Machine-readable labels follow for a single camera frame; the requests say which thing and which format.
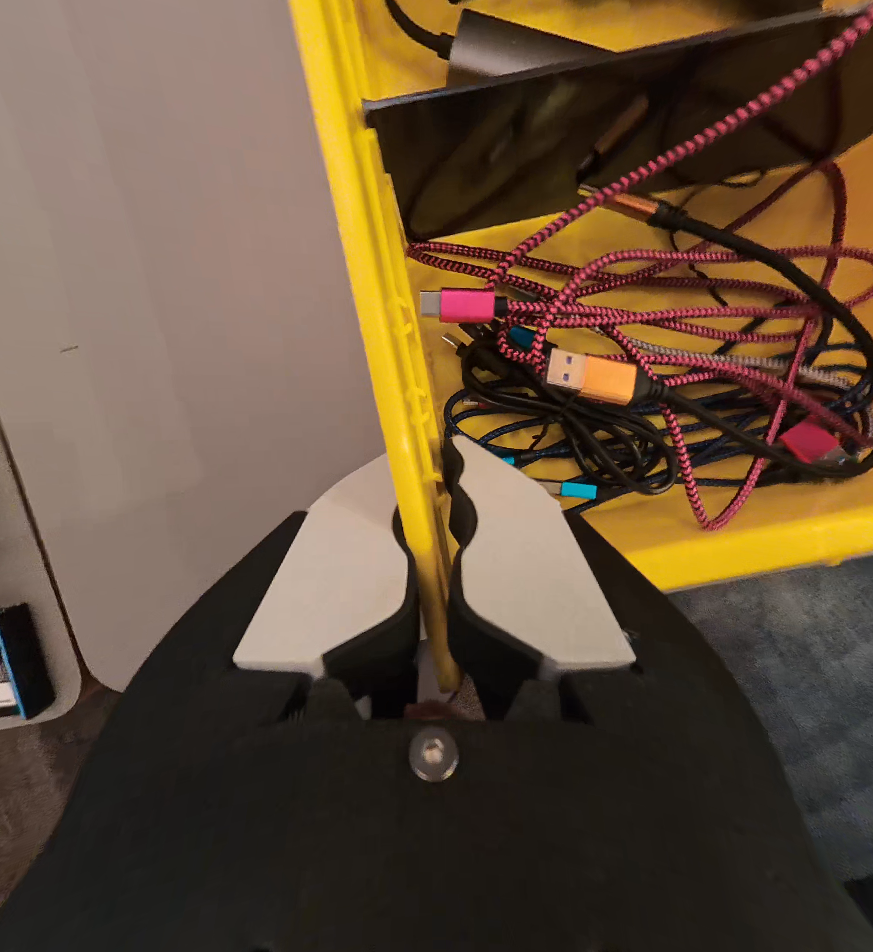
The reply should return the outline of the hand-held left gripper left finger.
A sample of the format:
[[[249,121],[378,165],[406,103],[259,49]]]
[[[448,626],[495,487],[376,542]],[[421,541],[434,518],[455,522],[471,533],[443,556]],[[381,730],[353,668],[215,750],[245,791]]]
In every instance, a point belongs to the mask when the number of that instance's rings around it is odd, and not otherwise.
[[[417,701],[421,596],[386,455],[307,510],[233,654],[241,670],[335,680],[371,718]]]

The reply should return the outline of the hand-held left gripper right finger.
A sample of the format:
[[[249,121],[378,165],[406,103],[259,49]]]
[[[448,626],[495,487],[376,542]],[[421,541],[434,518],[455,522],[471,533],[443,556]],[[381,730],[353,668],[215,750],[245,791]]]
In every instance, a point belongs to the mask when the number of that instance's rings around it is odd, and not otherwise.
[[[629,669],[628,634],[560,503],[466,437],[443,446],[448,527],[457,544],[447,643],[488,718],[523,684]]]

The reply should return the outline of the dark usb hub with cable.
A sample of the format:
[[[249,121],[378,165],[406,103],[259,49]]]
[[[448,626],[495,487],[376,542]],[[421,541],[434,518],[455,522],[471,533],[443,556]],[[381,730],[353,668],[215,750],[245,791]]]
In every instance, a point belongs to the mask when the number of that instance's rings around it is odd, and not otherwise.
[[[601,47],[468,8],[461,13],[455,32],[446,33],[425,29],[398,2],[385,1],[384,6],[405,36],[447,65],[448,86],[615,56]]]

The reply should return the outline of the yellow plastic bin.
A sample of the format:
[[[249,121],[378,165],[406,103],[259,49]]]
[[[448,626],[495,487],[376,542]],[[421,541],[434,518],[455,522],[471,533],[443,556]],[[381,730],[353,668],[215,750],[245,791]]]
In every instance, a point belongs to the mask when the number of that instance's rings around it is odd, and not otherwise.
[[[436,682],[452,692],[461,669],[447,646],[446,600],[455,541],[447,529],[442,482],[442,408],[458,384],[458,362],[422,326],[412,297],[423,268],[408,265],[391,178],[363,100],[423,89],[439,69],[425,54],[400,53],[396,28],[372,2],[288,2],[299,45],[341,243],[371,375],[375,408],[391,466],[397,506],[414,554],[423,625]],[[617,46],[688,35],[684,5],[661,9],[655,27],[634,13],[599,14],[603,38]],[[873,141],[845,159],[852,238],[873,244]],[[873,331],[873,303],[861,308]],[[669,502],[618,502],[586,517],[657,588],[675,591],[811,565],[837,565],[873,554],[873,475],[859,487],[764,490],[732,528],[696,526],[683,492]]]

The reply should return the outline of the black bin divider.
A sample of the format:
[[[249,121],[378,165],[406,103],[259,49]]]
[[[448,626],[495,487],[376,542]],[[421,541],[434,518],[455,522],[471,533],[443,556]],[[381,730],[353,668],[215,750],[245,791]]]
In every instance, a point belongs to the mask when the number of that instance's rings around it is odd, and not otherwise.
[[[766,93],[863,6],[817,8],[364,105],[404,231],[428,241],[573,207]],[[765,114],[635,193],[835,158],[873,135],[873,28]]]

